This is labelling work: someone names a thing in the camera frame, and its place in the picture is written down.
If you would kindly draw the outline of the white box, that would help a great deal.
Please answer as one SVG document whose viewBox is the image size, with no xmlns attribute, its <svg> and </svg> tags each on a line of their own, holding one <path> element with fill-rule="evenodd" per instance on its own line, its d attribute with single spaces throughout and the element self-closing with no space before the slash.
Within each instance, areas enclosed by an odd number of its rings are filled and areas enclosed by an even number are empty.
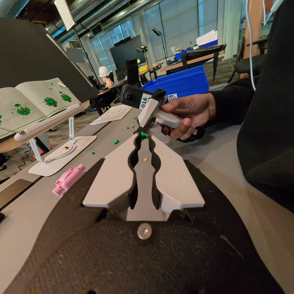
<svg viewBox="0 0 294 294">
<path fill-rule="evenodd" d="M 205 44 L 208 43 L 213 43 L 214 45 L 218 44 L 218 31 L 212 30 L 205 35 L 198 37 L 196 39 L 196 44 L 200 46 L 204 46 Z"/>
</svg>

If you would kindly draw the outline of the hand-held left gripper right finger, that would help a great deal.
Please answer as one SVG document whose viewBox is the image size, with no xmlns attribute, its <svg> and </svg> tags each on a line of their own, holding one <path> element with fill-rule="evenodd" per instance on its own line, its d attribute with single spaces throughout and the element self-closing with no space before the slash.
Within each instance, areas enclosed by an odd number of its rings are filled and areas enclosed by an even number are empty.
<svg viewBox="0 0 294 294">
<path fill-rule="evenodd" d="M 149 221 L 166 221 L 173 211 L 203 208 L 202 197 L 183 158 L 155 136 L 149 137 L 152 175 L 151 197 L 156 211 Z"/>
</svg>

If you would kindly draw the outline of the printed paper sheet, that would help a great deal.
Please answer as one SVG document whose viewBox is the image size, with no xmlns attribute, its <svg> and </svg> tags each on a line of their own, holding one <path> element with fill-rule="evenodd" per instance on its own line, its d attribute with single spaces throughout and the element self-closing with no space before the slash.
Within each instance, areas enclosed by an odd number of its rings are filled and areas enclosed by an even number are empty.
<svg viewBox="0 0 294 294">
<path fill-rule="evenodd" d="M 130 110 L 132 109 L 131 106 L 127 105 L 119 105 L 115 107 L 111 107 L 102 116 L 94 120 L 90 123 L 91 126 L 98 125 L 100 123 L 108 123 L 116 120 L 121 120 Z"/>
</svg>

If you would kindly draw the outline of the studio light stand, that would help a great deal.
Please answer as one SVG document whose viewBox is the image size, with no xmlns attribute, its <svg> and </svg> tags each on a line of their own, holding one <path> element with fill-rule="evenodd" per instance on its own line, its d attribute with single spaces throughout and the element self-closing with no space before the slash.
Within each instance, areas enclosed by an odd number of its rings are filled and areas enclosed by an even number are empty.
<svg viewBox="0 0 294 294">
<path fill-rule="evenodd" d="M 163 45 L 163 51 L 164 51 L 164 58 L 165 58 L 165 61 L 166 61 L 166 64 L 167 64 L 167 53 L 166 53 L 166 48 L 165 48 L 165 45 L 164 45 L 163 34 L 159 30 L 157 30 L 155 27 L 152 28 L 152 32 L 154 32 L 158 37 L 161 38 L 162 45 Z"/>
</svg>

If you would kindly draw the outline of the blue storage bin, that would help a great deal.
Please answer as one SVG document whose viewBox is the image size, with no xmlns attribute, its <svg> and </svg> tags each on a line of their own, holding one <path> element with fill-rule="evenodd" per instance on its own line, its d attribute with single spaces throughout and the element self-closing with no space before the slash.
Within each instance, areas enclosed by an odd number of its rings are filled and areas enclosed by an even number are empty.
<svg viewBox="0 0 294 294">
<path fill-rule="evenodd" d="M 170 101 L 174 98 L 207 93 L 209 84 L 204 67 L 198 66 L 158 77 L 155 81 L 146 83 L 142 89 L 153 93 L 157 89 L 162 89 L 166 91 L 167 100 Z"/>
</svg>

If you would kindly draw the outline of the black office chair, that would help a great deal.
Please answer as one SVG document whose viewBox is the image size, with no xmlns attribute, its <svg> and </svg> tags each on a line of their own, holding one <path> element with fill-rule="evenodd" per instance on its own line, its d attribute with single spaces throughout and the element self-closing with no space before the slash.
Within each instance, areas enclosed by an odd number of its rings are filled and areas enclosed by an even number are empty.
<svg viewBox="0 0 294 294">
<path fill-rule="evenodd" d="M 127 68 L 127 84 L 141 88 L 142 85 L 139 79 L 139 70 L 137 59 L 126 61 Z"/>
<path fill-rule="evenodd" d="M 268 41 L 268 37 L 269 35 L 267 35 L 266 38 L 259 39 L 258 41 L 253 42 L 253 45 L 258 45 L 258 48 L 260 51 L 259 55 L 252 57 L 253 76 L 257 76 L 259 74 L 260 68 L 266 57 L 265 49 L 267 49 L 267 46 L 265 46 L 265 43 Z M 242 38 L 241 50 L 237 57 L 237 62 L 234 66 L 234 71 L 227 83 L 230 83 L 232 81 L 235 73 L 250 75 L 251 70 L 250 70 L 249 58 L 241 59 L 241 57 L 243 57 L 244 48 L 245 48 L 245 37 Z"/>
</svg>

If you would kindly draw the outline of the pink plastic toy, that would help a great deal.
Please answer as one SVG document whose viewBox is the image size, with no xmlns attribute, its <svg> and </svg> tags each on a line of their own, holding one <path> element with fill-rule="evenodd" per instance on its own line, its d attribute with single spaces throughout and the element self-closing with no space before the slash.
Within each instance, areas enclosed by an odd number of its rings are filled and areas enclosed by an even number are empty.
<svg viewBox="0 0 294 294">
<path fill-rule="evenodd" d="M 52 193 L 62 197 L 85 174 L 85 169 L 82 164 L 70 168 L 56 181 L 56 187 L 52 190 Z"/>
</svg>

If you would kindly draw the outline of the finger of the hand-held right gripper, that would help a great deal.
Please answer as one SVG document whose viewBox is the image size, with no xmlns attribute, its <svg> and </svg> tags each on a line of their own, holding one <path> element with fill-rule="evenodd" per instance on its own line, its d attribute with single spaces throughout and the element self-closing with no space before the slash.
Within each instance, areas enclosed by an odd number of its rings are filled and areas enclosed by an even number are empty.
<svg viewBox="0 0 294 294">
<path fill-rule="evenodd" d="M 162 126 L 157 120 L 152 117 L 149 122 L 147 123 L 147 134 L 149 136 L 154 136 L 158 140 L 160 140 L 162 143 L 167 144 L 170 142 L 170 137 L 168 135 L 165 135 L 162 132 Z"/>
<path fill-rule="evenodd" d="M 139 114 L 135 122 L 138 128 L 133 132 L 133 134 L 144 132 L 149 134 L 150 129 L 154 122 L 154 112 L 159 109 L 159 102 L 155 99 L 150 99 L 145 108 Z"/>
</svg>

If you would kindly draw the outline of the black backdrop panel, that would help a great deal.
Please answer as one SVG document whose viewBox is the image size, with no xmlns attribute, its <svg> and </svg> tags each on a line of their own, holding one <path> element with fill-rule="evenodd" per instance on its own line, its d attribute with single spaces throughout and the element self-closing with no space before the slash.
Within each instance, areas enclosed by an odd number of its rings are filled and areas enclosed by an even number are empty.
<svg viewBox="0 0 294 294">
<path fill-rule="evenodd" d="M 54 78 L 59 78 L 80 102 L 99 94 L 42 25 L 0 18 L 0 87 Z"/>
</svg>

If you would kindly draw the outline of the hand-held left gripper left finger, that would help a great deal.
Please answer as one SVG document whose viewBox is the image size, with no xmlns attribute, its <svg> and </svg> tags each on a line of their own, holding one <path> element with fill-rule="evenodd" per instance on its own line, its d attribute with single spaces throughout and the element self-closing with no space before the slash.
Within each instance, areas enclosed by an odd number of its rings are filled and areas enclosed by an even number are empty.
<svg viewBox="0 0 294 294">
<path fill-rule="evenodd" d="M 100 165 L 82 202 L 85 210 L 100 213 L 106 209 L 127 220 L 128 209 L 134 209 L 138 199 L 137 176 L 141 135 L 133 134 L 98 163 Z"/>
</svg>

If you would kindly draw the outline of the person's right hand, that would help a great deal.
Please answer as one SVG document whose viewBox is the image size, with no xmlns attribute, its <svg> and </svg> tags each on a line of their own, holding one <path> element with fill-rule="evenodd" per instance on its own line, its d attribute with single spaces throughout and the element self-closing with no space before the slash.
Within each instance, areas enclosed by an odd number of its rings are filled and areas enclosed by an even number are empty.
<svg viewBox="0 0 294 294">
<path fill-rule="evenodd" d="M 182 141 L 193 135 L 196 127 L 204 126 L 214 118 L 216 113 L 215 99 L 211 93 L 195 94 L 187 97 L 174 98 L 161 106 L 161 110 L 183 118 L 180 125 L 172 129 L 163 124 L 161 132 L 172 139 Z"/>
</svg>

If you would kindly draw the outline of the large black monitor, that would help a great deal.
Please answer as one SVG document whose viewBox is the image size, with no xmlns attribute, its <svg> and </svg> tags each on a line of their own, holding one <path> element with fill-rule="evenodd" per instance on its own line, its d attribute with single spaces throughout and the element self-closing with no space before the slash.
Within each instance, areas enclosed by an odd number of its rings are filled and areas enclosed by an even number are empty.
<svg viewBox="0 0 294 294">
<path fill-rule="evenodd" d="M 121 65 L 126 65 L 126 61 L 139 60 L 138 64 L 146 62 L 146 58 L 143 52 L 137 48 L 142 46 L 141 37 L 137 35 L 133 38 L 123 39 L 118 46 L 110 48 L 110 54 L 112 56 L 116 69 L 119 69 Z"/>
</svg>

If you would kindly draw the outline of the white book stand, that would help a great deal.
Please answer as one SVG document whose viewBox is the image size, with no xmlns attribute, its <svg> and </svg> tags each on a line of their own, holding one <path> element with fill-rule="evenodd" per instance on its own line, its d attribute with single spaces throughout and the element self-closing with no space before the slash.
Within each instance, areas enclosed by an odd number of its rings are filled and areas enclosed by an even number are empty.
<svg viewBox="0 0 294 294">
<path fill-rule="evenodd" d="M 74 115 L 85 110 L 89 104 L 89 100 L 83 103 L 79 102 L 50 118 L 21 129 L 15 133 L 13 138 L 1 142 L 1 153 L 12 150 L 24 142 L 29 141 L 38 163 L 30 168 L 28 173 L 44 177 L 56 174 L 97 138 L 96 135 L 75 137 L 74 133 Z M 36 144 L 36 137 L 66 119 L 68 119 L 69 123 L 68 141 L 42 158 Z M 63 148 L 65 146 L 68 146 L 69 149 L 64 150 Z"/>
</svg>

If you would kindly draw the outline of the open instruction booklet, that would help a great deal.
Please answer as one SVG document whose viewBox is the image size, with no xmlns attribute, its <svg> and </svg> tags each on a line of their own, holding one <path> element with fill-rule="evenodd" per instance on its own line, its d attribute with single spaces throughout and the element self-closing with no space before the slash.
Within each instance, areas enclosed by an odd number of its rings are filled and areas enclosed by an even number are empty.
<svg viewBox="0 0 294 294">
<path fill-rule="evenodd" d="M 59 78 L 0 89 L 0 138 L 14 135 L 80 101 Z"/>
</svg>

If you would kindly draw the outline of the silver ventilation ducts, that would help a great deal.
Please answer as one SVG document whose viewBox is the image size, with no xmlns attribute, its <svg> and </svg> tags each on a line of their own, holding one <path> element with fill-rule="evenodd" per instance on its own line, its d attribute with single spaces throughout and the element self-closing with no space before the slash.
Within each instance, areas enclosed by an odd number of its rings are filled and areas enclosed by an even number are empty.
<svg viewBox="0 0 294 294">
<path fill-rule="evenodd" d="M 40 24 L 61 46 L 77 40 L 94 28 L 105 32 L 119 21 L 128 18 L 143 8 L 160 1 L 66 1 L 75 21 L 74 28 L 67 31 L 54 1 L 16 1 L 12 12 L 16 19 Z"/>
</svg>

